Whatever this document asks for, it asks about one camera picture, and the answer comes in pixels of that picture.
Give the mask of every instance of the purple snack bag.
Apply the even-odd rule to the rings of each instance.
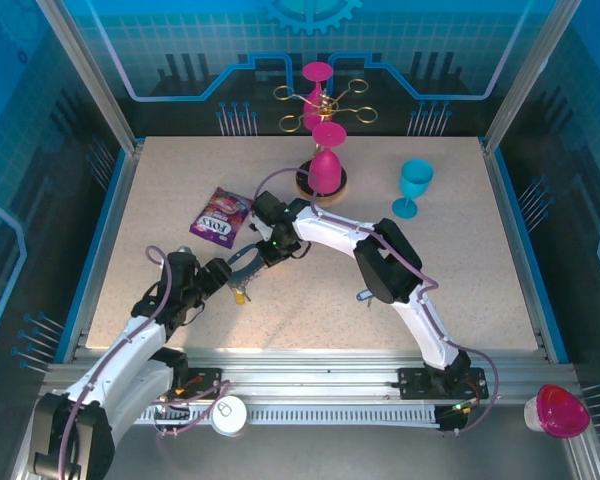
[[[231,248],[238,230],[251,209],[252,200],[216,188],[207,206],[189,231],[226,248]]]

